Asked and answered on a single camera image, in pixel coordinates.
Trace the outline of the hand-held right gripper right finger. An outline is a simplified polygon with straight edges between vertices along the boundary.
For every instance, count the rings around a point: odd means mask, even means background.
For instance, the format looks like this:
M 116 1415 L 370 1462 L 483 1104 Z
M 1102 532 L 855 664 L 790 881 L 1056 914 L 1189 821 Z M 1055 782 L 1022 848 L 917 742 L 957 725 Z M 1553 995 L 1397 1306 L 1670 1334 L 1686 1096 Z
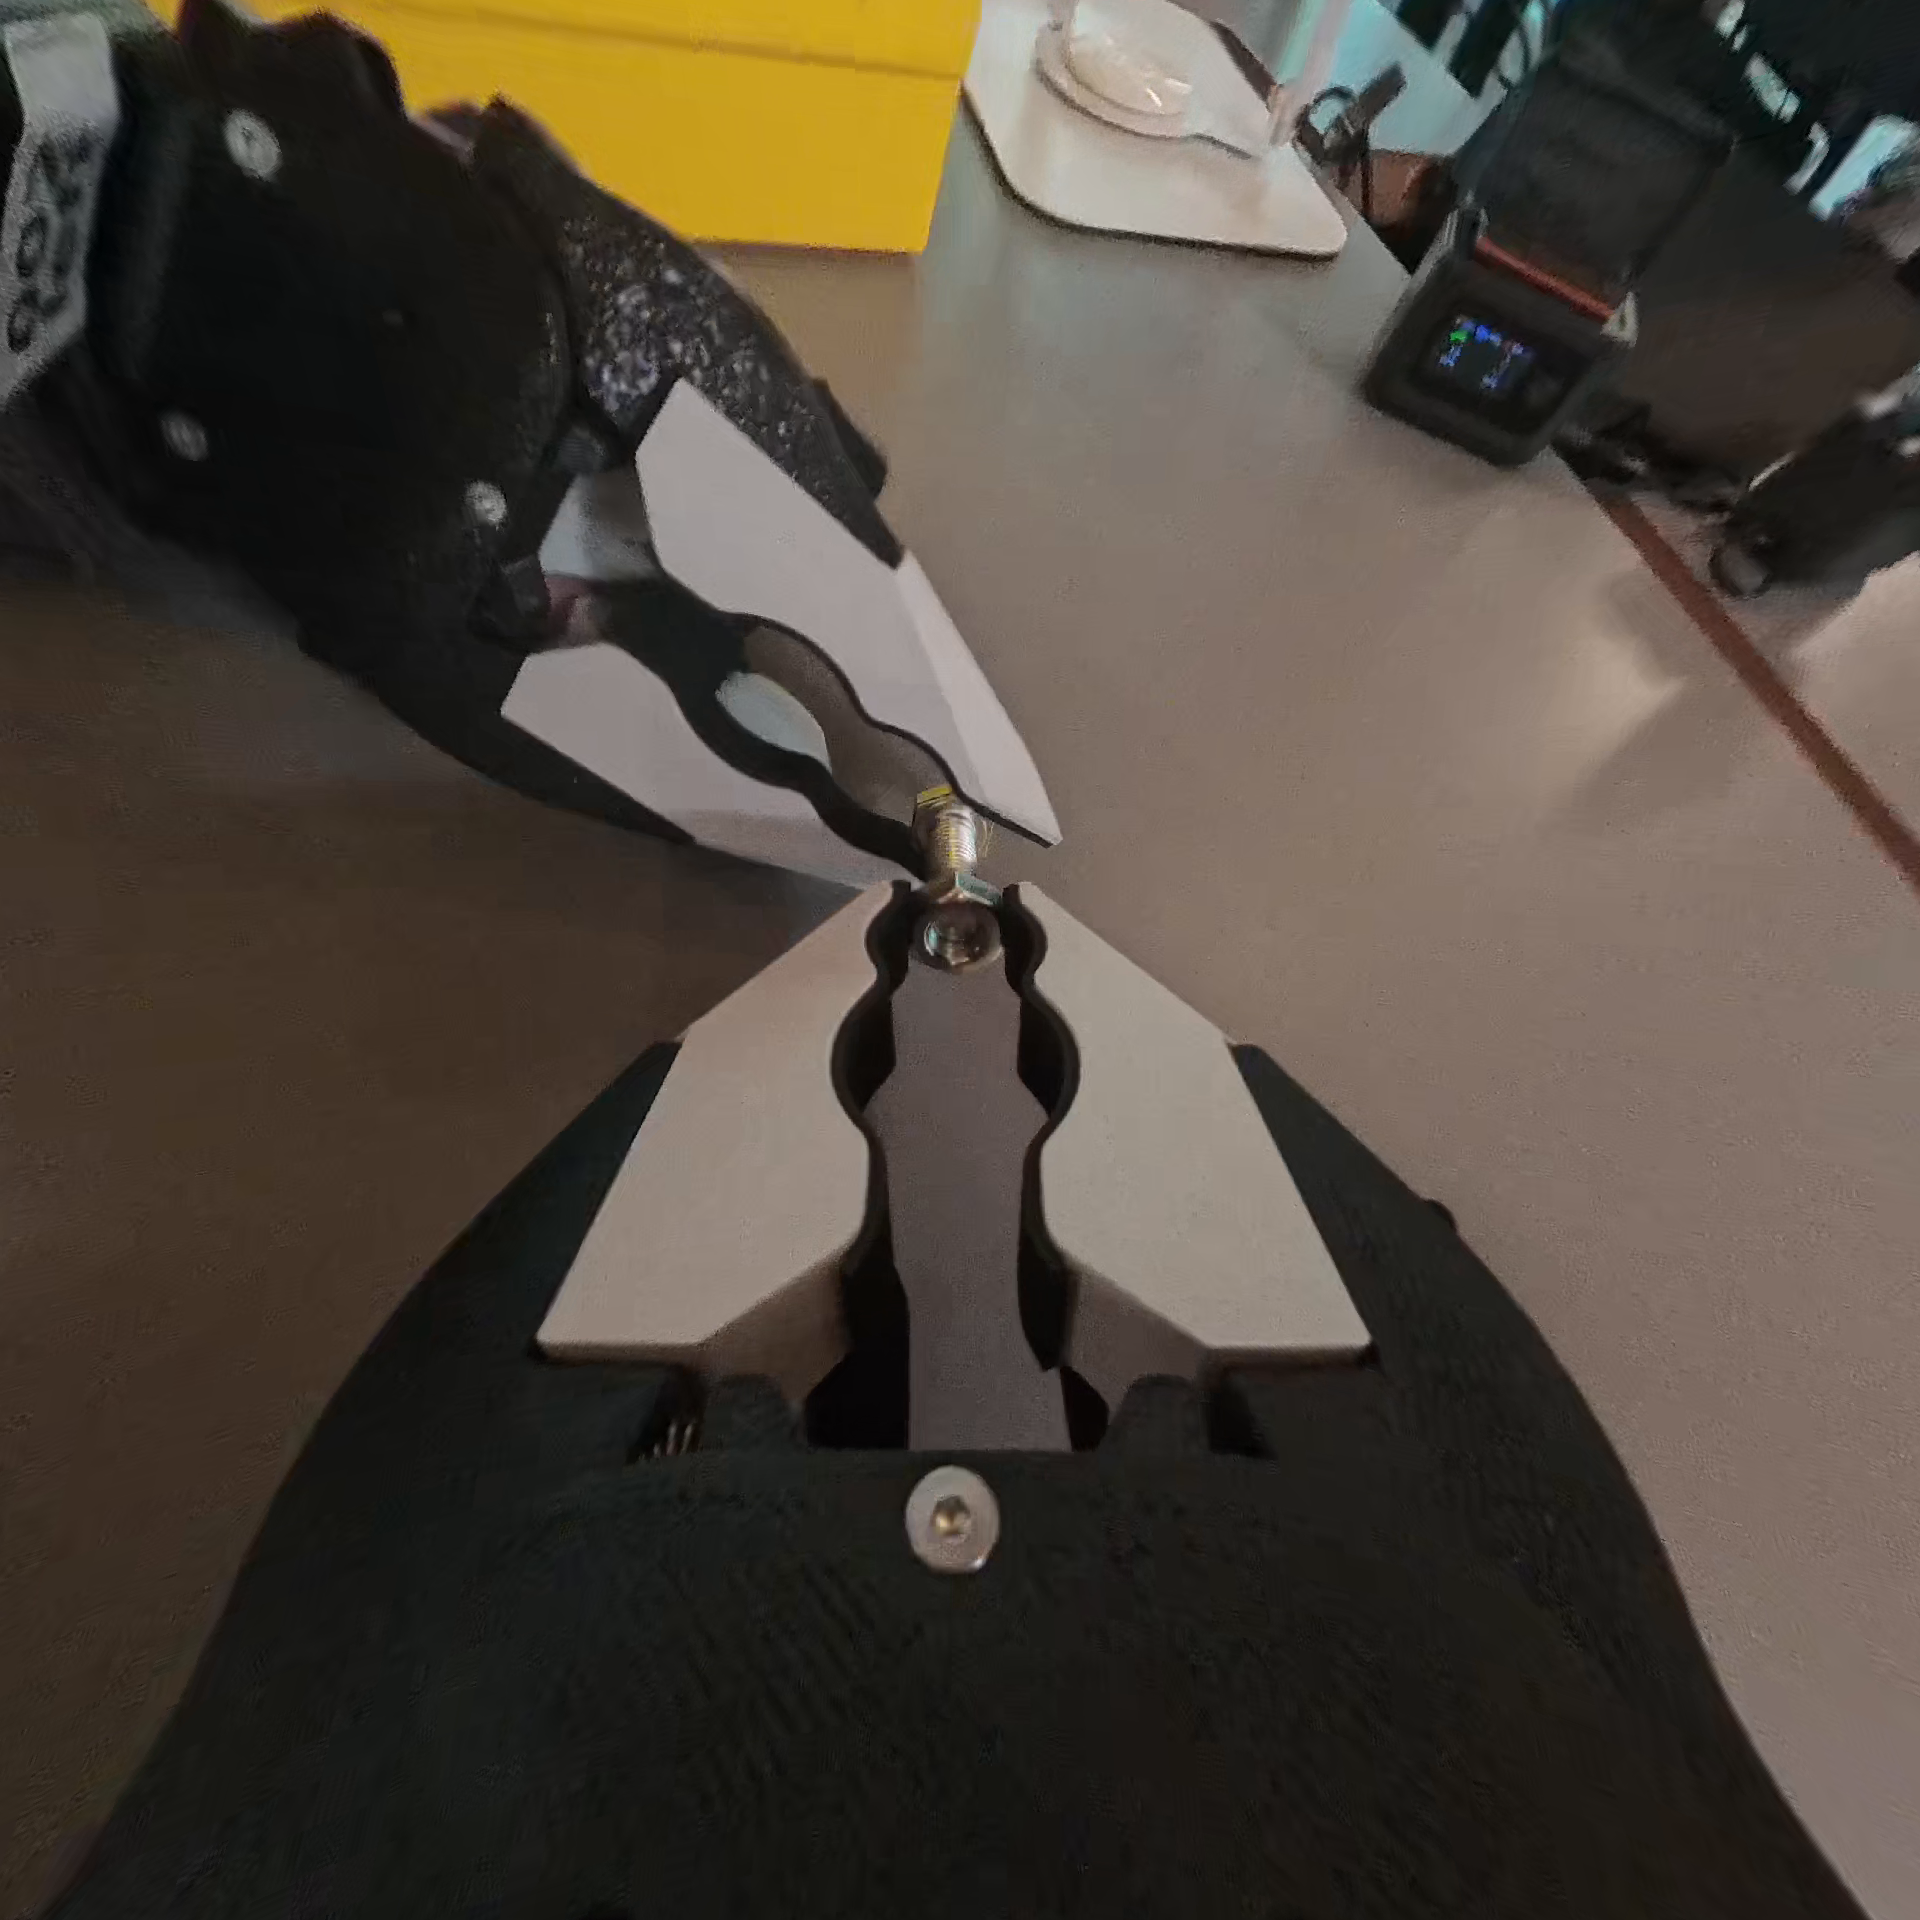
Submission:
M 1017 1076 L 1019 1329 L 1092 1392 L 1346 1364 L 1372 1334 L 1227 1036 L 1086 924 L 1003 896 Z

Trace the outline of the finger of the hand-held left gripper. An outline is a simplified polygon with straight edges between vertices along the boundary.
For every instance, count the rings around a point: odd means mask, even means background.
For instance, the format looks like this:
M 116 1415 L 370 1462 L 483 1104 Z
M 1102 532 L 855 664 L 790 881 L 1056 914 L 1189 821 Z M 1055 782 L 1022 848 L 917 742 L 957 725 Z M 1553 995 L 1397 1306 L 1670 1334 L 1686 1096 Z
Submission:
M 540 542 L 547 582 L 673 585 L 810 644 L 862 715 L 1033 845 L 1062 836 L 1040 766 L 913 555 L 879 561 L 706 398 L 677 386 L 627 469 L 579 476 Z
M 499 718 L 706 851 L 855 889 L 922 875 L 919 742 L 810 644 L 683 589 L 582 585 Z

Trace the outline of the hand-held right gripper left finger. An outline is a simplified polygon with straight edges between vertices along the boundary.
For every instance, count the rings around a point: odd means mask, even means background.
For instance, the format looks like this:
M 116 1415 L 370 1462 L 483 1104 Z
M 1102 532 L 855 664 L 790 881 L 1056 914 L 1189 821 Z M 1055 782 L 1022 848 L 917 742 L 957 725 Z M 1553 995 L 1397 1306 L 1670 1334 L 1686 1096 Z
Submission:
M 763 1376 L 787 1401 L 837 1369 L 870 1149 L 833 1048 L 879 991 L 870 934 L 899 904 L 899 884 L 866 889 L 683 1031 L 546 1309 L 542 1358 Z

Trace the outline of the steel hex bolt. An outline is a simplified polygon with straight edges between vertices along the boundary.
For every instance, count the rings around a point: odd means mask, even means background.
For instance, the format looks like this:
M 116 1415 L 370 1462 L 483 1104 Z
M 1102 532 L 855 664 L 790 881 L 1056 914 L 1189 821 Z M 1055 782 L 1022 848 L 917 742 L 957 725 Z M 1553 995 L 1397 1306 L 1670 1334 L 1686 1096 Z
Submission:
M 926 786 L 913 801 L 910 836 L 917 842 L 922 896 L 949 904 L 975 894 L 992 839 L 992 824 L 949 782 Z

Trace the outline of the steel hex nut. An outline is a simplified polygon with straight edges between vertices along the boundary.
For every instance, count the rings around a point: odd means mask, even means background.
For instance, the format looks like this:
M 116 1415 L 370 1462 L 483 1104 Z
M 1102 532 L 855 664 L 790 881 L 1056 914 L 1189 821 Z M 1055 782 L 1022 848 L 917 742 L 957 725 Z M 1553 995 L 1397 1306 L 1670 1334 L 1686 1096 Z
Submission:
M 935 878 L 917 889 L 907 955 L 929 972 L 979 972 L 1003 955 L 1000 909 L 1000 891 L 977 878 Z

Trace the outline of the yellow plastic bin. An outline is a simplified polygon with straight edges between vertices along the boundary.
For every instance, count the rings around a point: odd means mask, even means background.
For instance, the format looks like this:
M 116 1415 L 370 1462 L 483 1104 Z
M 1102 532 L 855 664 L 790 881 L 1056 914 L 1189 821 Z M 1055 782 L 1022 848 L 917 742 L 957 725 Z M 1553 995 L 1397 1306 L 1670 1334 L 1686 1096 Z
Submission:
M 690 242 L 919 255 L 979 4 L 153 4 L 299 184 L 447 199 L 490 105 Z

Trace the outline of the white plastic blister tray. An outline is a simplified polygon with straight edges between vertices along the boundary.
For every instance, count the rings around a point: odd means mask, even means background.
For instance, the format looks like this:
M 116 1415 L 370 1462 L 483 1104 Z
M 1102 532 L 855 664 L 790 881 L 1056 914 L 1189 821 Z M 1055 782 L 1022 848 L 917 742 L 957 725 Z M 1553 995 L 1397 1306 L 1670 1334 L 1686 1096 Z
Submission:
M 1077 232 L 1333 261 L 1296 146 L 1355 4 L 1300 4 L 1276 81 L 1183 4 L 982 4 L 962 98 L 1013 198 Z

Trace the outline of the black power station with screen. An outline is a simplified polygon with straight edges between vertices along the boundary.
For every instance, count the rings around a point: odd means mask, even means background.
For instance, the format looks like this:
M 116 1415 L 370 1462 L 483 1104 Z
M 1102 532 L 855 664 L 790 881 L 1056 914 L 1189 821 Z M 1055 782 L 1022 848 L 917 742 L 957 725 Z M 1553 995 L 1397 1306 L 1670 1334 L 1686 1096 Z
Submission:
M 1596 294 L 1490 238 L 1462 199 L 1439 226 L 1360 376 L 1390 421 L 1500 469 L 1529 466 L 1640 341 L 1636 294 Z

